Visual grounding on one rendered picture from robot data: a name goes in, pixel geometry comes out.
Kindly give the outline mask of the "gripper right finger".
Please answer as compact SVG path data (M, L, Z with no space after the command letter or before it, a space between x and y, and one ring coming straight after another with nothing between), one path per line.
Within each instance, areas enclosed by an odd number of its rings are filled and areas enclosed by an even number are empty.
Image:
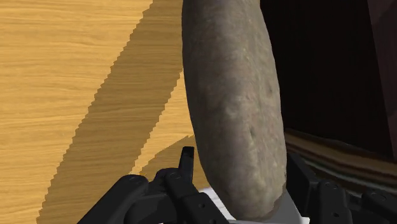
M329 179L319 179L296 153L287 154L286 188L309 224L397 224L397 198L382 190L357 197Z

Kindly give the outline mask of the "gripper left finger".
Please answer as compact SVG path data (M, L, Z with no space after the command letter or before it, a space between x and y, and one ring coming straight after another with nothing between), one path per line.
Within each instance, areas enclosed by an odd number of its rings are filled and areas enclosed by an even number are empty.
M77 224L229 224L211 198L192 183L194 147L182 149L179 166L153 181L121 177Z

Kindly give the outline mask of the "brown potato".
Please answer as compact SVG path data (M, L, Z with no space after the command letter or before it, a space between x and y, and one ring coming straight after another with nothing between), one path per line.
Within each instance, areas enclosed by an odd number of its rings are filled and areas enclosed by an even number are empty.
M286 189L272 45L259 0L183 0L187 103L205 176L238 220L265 221Z

